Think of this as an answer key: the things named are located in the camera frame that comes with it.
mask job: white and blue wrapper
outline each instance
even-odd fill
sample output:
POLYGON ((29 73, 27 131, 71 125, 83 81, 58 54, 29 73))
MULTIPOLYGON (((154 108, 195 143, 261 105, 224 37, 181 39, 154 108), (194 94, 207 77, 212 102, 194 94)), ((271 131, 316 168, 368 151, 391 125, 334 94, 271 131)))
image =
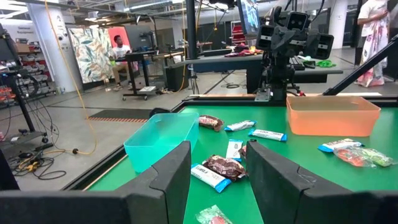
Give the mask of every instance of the white and blue wrapper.
POLYGON ((318 149, 322 152, 333 152, 335 149, 346 149, 347 147, 351 146, 360 147, 363 146, 363 144, 352 139, 342 139, 338 141, 324 143, 318 146, 318 149))
POLYGON ((243 145, 242 140, 230 139, 228 142, 228 148, 226 149, 225 158, 231 158, 238 162, 242 162, 241 155, 239 153, 239 150, 242 148, 242 145, 243 145))
POLYGON ((204 183, 212 186, 218 193, 221 193, 226 186, 232 183, 231 180, 217 174, 212 170, 207 169, 200 164, 193 164, 191 166, 191 174, 204 183))
POLYGON ((242 121, 236 124, 230 124, 227 127, 224 128, 225 131, 239 131, 239 130, 243 130, 246 128, 251 128, 253 127, 255 124, 257 123, 257 121, 242 121))
POLYGON ((266 138, 266 139, 273 139, 276 141, 287 141, 287 134, 284 133, 276 133, 273 131, 266 131, 266 130, 260 130, 260 129, 252 129, 249 132, 249 136, 256 136, 260 138, 266 138))

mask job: teal plastic bin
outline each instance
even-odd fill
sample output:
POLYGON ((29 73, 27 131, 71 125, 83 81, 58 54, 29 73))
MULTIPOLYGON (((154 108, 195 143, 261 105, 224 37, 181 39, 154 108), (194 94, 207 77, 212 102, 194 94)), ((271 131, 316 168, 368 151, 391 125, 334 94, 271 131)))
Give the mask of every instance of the teal plastic bin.
POLYGON ((127 141, 124 150, 136 172, 143 172, 182 141, 195 148, 199 134, 198 113, 162 113, 151 117, 127 141))

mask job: transparent container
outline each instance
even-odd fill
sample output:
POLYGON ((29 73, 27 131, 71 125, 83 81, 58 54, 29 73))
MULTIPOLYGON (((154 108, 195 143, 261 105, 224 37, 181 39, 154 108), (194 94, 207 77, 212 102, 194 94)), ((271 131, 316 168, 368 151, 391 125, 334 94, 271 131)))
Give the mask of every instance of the transparent container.
POLYGON ((145 171, 184 140, 191 142, 192 152, 198 140, 198 119, 198 113, 162 113, 151 117, 124 142, 134 170, 145 171))
POLYGON ((370 136, 380 108, 360 96, 287 97, 292 132, 309 136, 370 136))

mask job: leaf print wall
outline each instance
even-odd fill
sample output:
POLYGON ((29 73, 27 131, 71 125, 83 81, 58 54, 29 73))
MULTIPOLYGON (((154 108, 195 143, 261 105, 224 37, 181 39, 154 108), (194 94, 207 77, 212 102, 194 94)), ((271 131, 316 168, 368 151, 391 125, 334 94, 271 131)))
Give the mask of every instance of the leaf print wall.
POLYGON ((111 40, 107 29, 68 29, 83 83, 113 78, 111 40))

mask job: red panel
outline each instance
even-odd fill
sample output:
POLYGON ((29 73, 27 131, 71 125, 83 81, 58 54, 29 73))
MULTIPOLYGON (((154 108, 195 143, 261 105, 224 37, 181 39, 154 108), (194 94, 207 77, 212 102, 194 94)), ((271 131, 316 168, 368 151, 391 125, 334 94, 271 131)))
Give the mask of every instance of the red panel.
POLYGON ((124 27, 112 27, 108 29, 109 37, 111 38, 112 47, 116 47, 116 43, 113 40, 114 36, 120 35, 124 45, 130 46, 129 39, 127 38, 126 29, 124 27))

